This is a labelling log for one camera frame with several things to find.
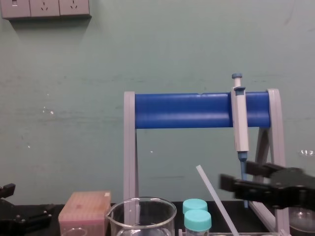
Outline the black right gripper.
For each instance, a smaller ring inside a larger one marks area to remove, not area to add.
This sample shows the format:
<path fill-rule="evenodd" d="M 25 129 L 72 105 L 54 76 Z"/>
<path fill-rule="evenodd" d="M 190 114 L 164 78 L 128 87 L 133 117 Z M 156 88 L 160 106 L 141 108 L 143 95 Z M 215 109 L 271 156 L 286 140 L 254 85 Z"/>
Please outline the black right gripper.
<path fill-rule="evenodd" d="M 220 189 L 232 192 L 234 198 L 254 201 L 277 209 L 287 207 L 315 208 L 315 178 L 299 168 L 284 168 L 272 163 L 246 162 L 246 173 L 266 177 L 269 184 L 236 179 L 221 174 Z"/>

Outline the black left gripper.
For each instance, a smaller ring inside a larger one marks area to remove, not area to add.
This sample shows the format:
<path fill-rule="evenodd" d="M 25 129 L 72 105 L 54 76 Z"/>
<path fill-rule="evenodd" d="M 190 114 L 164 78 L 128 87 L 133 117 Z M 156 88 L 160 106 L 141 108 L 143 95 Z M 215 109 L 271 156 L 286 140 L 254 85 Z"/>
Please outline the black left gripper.
<path fill-rule="evenodd" d="M 14 194 L 16 185 L 10 183 L 0 187 L 0 235 L 24 236 L 30 232 L 28 224 L 49 223 L 55 210 L 54 204 L 15 206 L 2 199 Z"/>

